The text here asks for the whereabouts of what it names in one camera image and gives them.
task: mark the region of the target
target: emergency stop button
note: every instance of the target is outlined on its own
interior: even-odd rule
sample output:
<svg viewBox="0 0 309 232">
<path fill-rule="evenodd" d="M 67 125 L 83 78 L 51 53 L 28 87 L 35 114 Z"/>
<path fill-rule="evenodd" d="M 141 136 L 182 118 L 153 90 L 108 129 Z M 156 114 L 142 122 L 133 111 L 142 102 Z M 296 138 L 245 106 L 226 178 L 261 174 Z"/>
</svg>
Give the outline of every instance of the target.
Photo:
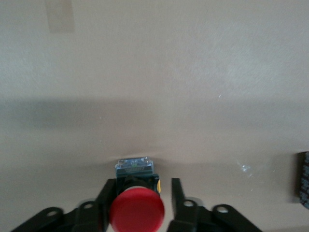
<svg viewBox="0 0 309 232">
<path fill-rule="evenodd" d="M 124 191 L 110 208 L 110 224 L 115 232 L 156 232 L 163 218 L 163 202 L 148 188 Z"/>
</svg>

